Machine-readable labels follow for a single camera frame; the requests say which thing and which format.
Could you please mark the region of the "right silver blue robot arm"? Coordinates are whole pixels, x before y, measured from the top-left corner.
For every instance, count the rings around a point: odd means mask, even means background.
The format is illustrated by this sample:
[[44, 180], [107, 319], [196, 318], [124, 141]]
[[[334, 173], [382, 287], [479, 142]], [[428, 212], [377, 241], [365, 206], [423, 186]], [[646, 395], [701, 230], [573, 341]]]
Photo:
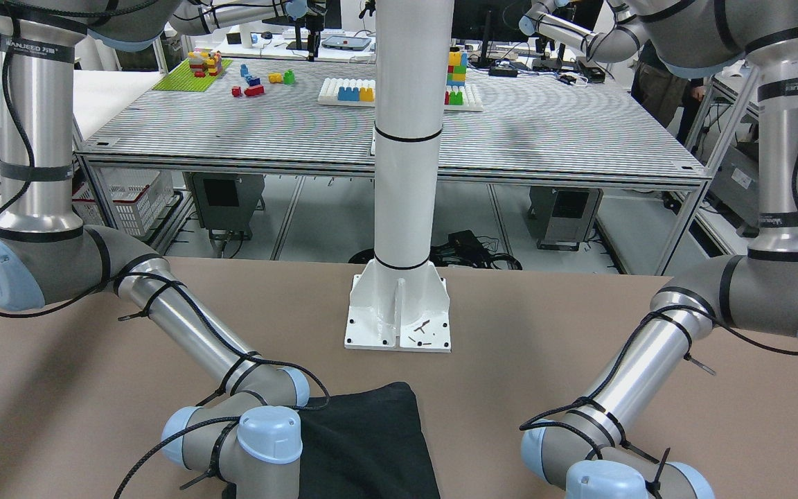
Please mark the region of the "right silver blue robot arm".
[[297, 498], [303, 370], [260, 359], [151, 247], [71, 209], [76, 45], [93, 35], [142, 49], [190, 11], [188, 1], [0, 1], [0, 315], [35, 317], [101, 291], [133, 301], [220, 379], [220, 402], [174, 413], [157, 449], [238, 498]]

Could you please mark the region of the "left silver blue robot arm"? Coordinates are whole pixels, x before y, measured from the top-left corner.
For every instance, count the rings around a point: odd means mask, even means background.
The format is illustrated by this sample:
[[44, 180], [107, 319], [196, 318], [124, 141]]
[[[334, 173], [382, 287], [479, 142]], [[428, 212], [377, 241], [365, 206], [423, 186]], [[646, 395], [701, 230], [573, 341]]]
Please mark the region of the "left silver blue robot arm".
[[647, 455], [626, 430], [678, 363], [693, 361], [693, 342], [718, 326], [798, 339], [798, 1], [612, 1], [608, 33], [558, 18], [561, 6], [532, 2], [520, 30], [605, 62], [649, 41], [685, 79], [750, 61], [764, 140], [759, 234], [745, 255], [709, 259], [661, 288], [589, 392], [522, 424], [520, 455], [569, 498], [713, 498], [694, 468]]

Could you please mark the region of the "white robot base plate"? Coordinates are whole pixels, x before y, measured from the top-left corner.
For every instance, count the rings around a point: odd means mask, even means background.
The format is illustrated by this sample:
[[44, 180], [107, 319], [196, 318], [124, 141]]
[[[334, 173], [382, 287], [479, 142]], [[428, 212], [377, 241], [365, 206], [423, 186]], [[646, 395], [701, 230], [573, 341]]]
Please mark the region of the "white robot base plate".
[[450, 297], [434, 264], [399, 270], [376, 259], [353, 278], [347, 349], [449, 353]]

